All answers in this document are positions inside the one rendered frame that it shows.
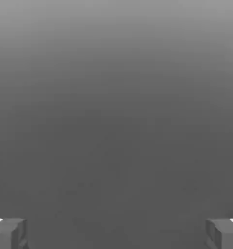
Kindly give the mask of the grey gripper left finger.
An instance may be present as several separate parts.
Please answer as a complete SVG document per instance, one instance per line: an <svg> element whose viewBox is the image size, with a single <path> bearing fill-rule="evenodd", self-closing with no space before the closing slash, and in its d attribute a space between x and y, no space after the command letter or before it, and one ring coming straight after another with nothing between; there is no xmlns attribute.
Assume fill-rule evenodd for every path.
<svg viewBox="0 0 233 249"><path fill-rule="evenodd" d="M0 218L0 249L29 249L26 219Z"/></svg>

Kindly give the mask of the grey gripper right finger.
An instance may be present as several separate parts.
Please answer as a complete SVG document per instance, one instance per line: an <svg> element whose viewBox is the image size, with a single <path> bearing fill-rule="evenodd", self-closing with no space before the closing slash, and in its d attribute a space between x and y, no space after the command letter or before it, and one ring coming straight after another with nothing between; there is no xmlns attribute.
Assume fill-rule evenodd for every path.
<svg viewBox="0 0 233 249"><path fill-rule="evenodd" d="M205 229L208 249L233 249L233 218L207 219Z"/></svg>

